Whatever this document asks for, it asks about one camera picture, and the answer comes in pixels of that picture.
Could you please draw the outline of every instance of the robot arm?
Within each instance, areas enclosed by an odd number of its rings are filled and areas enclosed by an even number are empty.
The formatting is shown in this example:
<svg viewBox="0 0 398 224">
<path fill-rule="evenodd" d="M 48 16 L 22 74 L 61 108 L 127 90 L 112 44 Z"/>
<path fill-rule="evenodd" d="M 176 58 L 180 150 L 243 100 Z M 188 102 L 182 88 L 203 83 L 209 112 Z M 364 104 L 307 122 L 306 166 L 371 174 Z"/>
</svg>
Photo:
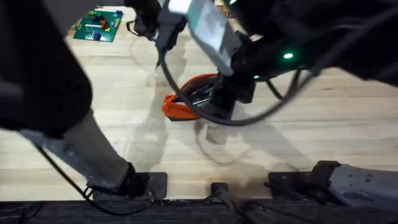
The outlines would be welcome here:
<svg viewBox="0 0 398 224">
<path fill-rule="evenodd" d="M 157 0 L 1 1 L 4 22 L 0 40 L 0 127 L 19 131 L 45 147 L 87 179 L 111 194 L 136 197 L 145 186 L 133 166 L 120 157 L 98 127 L 91 110 L 90 81 L 63 41 L 63 34 L 96 5 L 133 7 L 147 24 L 155 24 Z M 35 20 L 37 26 L 20 25 Z"/>
</svg>

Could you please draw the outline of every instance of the silver metal part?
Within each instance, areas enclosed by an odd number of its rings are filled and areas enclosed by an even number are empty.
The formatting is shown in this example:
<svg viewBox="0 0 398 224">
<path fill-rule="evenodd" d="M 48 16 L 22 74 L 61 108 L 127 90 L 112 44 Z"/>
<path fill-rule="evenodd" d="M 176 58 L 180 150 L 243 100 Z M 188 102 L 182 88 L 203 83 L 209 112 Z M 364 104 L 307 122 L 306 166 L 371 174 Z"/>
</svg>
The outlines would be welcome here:
<svg viewBox="0 0 398 224">
<path fill-rule="evenodd" d="M 330 181 L 329 190 L 347 205 L 398 212 L 398 172 L 341 165 Z"/>
<path fill-rule="evenodd" d="M 240 48 L 241 41 L 214 2 L 170 0 L 169 10 L 187 17 L 192 37 L 223 75 L 232 75 L 231 59 Z"/>
<path fill-rule="evenodd" d="M 115 189 L 123 181 L 129 167 L 101 132 L 92 111 L 69 129 L 63 139 L 50 139 L 28 129 L 21 130 L 21 134 L 54 153 L 83 175 L 90 185 Z"/>
</svg>

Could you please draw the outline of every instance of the orange case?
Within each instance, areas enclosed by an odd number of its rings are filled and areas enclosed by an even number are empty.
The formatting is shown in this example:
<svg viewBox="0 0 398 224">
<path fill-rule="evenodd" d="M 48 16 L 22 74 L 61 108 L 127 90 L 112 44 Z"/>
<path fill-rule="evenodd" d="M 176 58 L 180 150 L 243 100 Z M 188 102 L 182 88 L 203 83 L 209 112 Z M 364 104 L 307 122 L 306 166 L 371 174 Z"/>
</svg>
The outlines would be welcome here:
<svg viewBox="0 0 398 224">
<path fill-rule="evenodd" d="M 206 74 L 206 75 L 199 75 L 189 79 L 186 84 L 184 84 L 180 90 L 184 89 L 186 85 L 190 82 L 197 80 L 199 78 L 206 78 L 209 76 L 215 76 L 217 74 Z M 173 100 L 177 97 L 176 94 L 167 95 L 164 99 L 162 110 L 163 113 L 169 117 L 172 121 L 186 121 L 186 120 L 194 120 L 199 119 L 200 117 L 194 113 L 187 105 L 181 105 L 178 103 L 174 103 Z"/>
</svg>

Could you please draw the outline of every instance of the black mount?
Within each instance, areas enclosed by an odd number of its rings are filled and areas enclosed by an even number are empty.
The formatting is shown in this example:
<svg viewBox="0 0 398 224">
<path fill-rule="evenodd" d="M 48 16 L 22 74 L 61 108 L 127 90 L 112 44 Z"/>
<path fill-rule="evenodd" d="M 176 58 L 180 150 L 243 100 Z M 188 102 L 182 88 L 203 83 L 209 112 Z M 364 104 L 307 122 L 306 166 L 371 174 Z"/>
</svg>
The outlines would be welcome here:
<svg viewBox="0 0 398 224">
<path fill-rule="evenodd" d="M 164 199 L 167 194 L 167 174 L 165 172 L 136 172 L 130 164 L 129 170 L 118 189 L 105 189 L 88 185 L 94 190 L 95 200 L 123 200 L 126 198 Z"/>
</svg>

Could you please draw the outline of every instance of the black cable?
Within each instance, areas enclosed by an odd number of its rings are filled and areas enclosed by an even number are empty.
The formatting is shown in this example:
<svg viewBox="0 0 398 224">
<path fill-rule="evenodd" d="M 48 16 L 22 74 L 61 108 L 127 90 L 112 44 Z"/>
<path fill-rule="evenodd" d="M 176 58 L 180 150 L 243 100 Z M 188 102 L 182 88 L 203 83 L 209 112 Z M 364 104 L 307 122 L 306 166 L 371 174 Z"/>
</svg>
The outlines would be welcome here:
<svg viewBox="0 0 398 224">
<path fill-rule="evenodd" d="M 383 22 L 386 22 L 389 19 L 393 18 L 394 16 L 396 16 L 397 13 L 398 13 L 398 7 L 396 6 L 372 17 L 371 19 L 368 19 L 361 28 L 359 28 L 356 31 L 352 31 L 350 34 L 346 35 L 343 38 L 343 40 L 335 44 L 335 46 L 333 46 L 329 52 L 327 52 L 324 56 L 322 56 L 321 59 L 317 61 L 312 68 L 310 68 L 309 74 L 303 79 L 303 81 L 300 84 L 297 85 L 296 89 L 288 92 L 283 100 L 280 100 L 279 102 L 274 104 L 267 111 L 252 118 L 232 121 L 232 120 L 217 118 L 213 115 L 204 112 L 201 108 L 192 104 L 192 102 L 180 91 L 178 85 L 173 80 L 173 77 L 170 74 L 169 69 L 167 68 L 167 64 L 165 61 L 166 51 L 164 49 L 161 49 L 159 51 L 159 62 L 160 65 L 162 66 L 164 75 L 167 81 L 169 82 L 169 85 L 172 87 L 173 91 L 197 115 L 205 119 L 208 119 L 214 123 L 225 126 L 245 126 L 249 124 L 254 124 L 258 121 L 262 121 L 263 119 L 268 118 L 270 115 L 273 115 L 275 112 L 279 111 L 287 103 L 290 103 L 305 87 L 308 86 L 308 84 L 311 83 L 314 77 L 319 76 L 322 69 L 327 67 L 327 65 L 331 64 L 334 61 L 334 59 L 337 58 L 340 54 L 342 54 L 345 50 L 347 50 L 347 48 L 350 45 L 355 44 L 368 32 L 370 32 L 371 30 L 373 30 Z"/>
<path fill-rule="evenodd" d="M 94 208 L 98 209 L 101 212 L 107 213 L 108 215 L 114 215 L 114 216 L 127 216 L 127 215 L 133 215 L 139 212 L 142 212 L 144 210 L 147 210 L 148 208 L 151 208 L 152 205 L 148 206 L 143 206 L 142 208 L 139 208 L 135 211 L 132 212 L 126 212 L 126 213 L 117 213 L 117 212 L 112 212 L 109 211 L 101 206 L 99 206 L 97 203 L 94 201 L 90 200 L 90 198 L 85 195 L 85 193 L 77 186 L 77 184 L 71 180 L 69 176 L 66 175 L 66 173 L 54 162 L 54 160 L 44 151 L 44 149 L 40 146 L 35 145 L 35 148 L 41 153 L 41 155 L 44 156 L 44 158 L 51 164 L 51 166 Z"/>
<path fill-rule="evenodd" d="M 314 220 L 309 220 L 309 219 L 307 219 L 307 218 L 305 218 L 305 217 L 303 217 L 301 215 L 295 215 L 295 214 L 290 213 L 290 212 L 283 212 L 283 211 L 280 211 L 278 209 L 274 209 L 274 208 L 272 208 L 270 206 L 264 205 L 264 204 L 262 204 L 260 202 L 257 202 L 257 201 L 249 200 L 249 201 L 245 202 L 245 206 L 249 206 L 249 205 L 255 205 L 255 206 L 258 206 L 260 208 L 265 208 L 265 209 L 270 210 L 272 212 L 281 214 L 281 215 L 283 215 L 285 217 L 294 218 L 296 220 L 300 220 L 300 221 L 303 221 L 303 222 L 312 223 L 312 224 L 322 224 L 322 223 L 314 221 Z"/>
<path fill-rule="evenodd" d="M 29 216 L 26 216 L 25 213 L 25 208 L 22 209 L 21 215 L 19 216 L 18 219 L 18 224 L 23 224 L 23 222 L 25 220 L 31 220 L 34 217 L 36 217 L 36 215 L 43 209 L 44 203 L 43 202 L 39 202 L 39 206 L 37 207 L 37 209 Z"/>
<path fill-rule="evenodd" d="M 5 210 L 0 210 L 0 213 L 1 212 L 14 212 L 14 211 L 21 210 L 21 209 L 24 209 L 24 208 L 29 208 L 29 207 L 31 207 L 33 205 L 34 204 L 31 203 L 31 204 L 20 206 L 20 207 L 17 207 L 17 208 L 10 208 L 10 209 L 5 209 Z"/>
<path fill-rule="evenodd" d="M 270 89 L 270 91 L 274 94 L 274 96 L 278 100 L 283 100 L 284 97 L 279 93 L 278 89 L 274 86 L 274 84 L 272 84 L 271 80 L 266 80 L 266 84 Z"/>
</svg>

